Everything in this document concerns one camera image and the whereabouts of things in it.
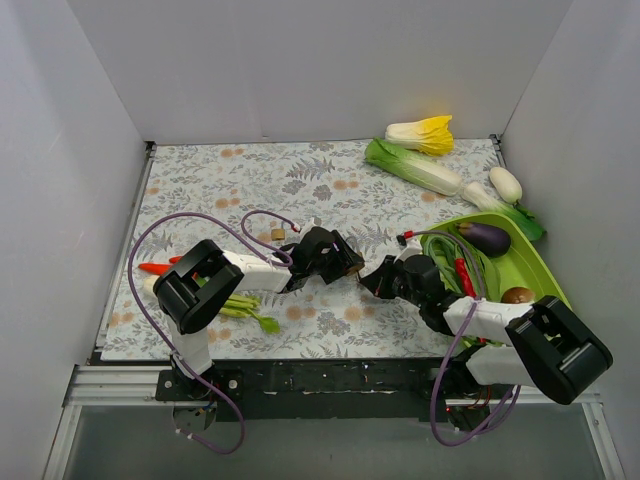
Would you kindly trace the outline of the small brass padlock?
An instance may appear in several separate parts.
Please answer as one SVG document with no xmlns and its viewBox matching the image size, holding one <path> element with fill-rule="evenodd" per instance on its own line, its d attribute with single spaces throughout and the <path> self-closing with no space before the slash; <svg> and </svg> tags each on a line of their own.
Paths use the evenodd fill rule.
<svg viewBox="0 0 640 480">
<path fill-rule="evenodd" d="M 278 227 L 274 227 L 271 229 L 270 233 L 271 241 L 284 242 L 290 232 L 294 232 L 294 229 L 289 225 L 282 224 Z"/>
</svg>

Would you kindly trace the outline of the large brass padlock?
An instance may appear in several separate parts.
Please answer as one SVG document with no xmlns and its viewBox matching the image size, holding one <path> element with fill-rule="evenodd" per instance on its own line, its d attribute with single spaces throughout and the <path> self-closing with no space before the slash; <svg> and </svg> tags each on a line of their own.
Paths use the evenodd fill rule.
<svg viewBox="0 0 640 480">
<path fill-rule="evenodd" d="M 364 268 L 363 263 L 355 264 L 346 271 L 346 275 L 347 276 L 357 275 L 363 268 Z"/>
</svg>

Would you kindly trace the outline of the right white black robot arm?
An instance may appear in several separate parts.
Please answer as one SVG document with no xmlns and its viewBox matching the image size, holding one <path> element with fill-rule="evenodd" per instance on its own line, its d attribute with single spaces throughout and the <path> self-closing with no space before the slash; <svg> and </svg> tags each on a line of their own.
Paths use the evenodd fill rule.
<svg viewBox="0 0 640 480">
<path fill-rule="evenodd" d="M 604 343 L 554 296 L 520 304 L 475 300 L 447 289 L 434 261 L 422 254 L 388 256 L 360 282 L 377 298 L 418 307 L 435 332 L 488 340 L 452 373 L 453 387 L 464 397 L 488 385 L 522 385 L 568 405 L 613 364 Z"/>
</svg>

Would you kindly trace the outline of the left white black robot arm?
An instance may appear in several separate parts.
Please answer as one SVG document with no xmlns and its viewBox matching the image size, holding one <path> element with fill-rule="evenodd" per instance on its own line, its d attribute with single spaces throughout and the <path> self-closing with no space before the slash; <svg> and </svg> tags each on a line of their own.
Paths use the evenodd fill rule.
<svg viewBox="0 0 640 480">
<path fill-rule="evenodd" d="M 206 329 L 231 296 L 244 291 L 290 293 L 320 277 L 331 284 L 357 273 L 365 261 L 335 230 L 306 230 L 263 260 L 223 250 L 211 240 L 196 244 L 153 285 L 160 309 L 170 317 L 172 355 L 181 371 L 178 387 L 193 400 L 213 386 Z"/>
</svg>

